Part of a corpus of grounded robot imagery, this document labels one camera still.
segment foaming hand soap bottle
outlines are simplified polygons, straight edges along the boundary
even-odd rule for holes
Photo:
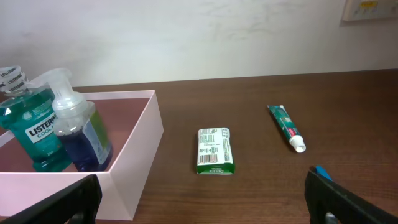
[[[28,86],[50,85],[55,99],[52,103],[57,117],[54,133],[78,171],[104,171],[111,162],[113,147],[106,134],[101,116],[94,103],[72,90],[66,68],[48,71],[28,83]]]
[[[0,125],[11,130],[33,160],[37,172],[60,172],[71,163],[53,133],[51,90],[30,90],[20,66],[0,68],[0,90],[9,98],[0,104]]]

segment small carton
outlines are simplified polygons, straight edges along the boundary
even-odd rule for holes
[[[228,175],[235,172],[228,128],[198,131],[197,174]]]

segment wall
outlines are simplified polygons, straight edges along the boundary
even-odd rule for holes
[[[398,21],[344,0],[0,1],[0,66],[74,86],[398,67]]]

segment soap box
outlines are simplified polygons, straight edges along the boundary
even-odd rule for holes
[[[235,172],[228,128],[198,131],[197,174],[228,175]]]
[[[163,134],[154,90],[84,93],[93,101],[113,144],[104,172],[36,172],[22,146],[8,131],[0,136],[0,216],[12,216],[96,174],[103,197],[97,219],[132,220]]]

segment open box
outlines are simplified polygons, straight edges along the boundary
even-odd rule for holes
[[[0,216],[11,216],[70,184],[96,174],[103,197],[97,219],[132,220],[163,134],[154,90],[84,93],[95,102],[113,158],[104,172],[77,172],[71,164],[63,172],[40,173],[8,131],[0,136]]]

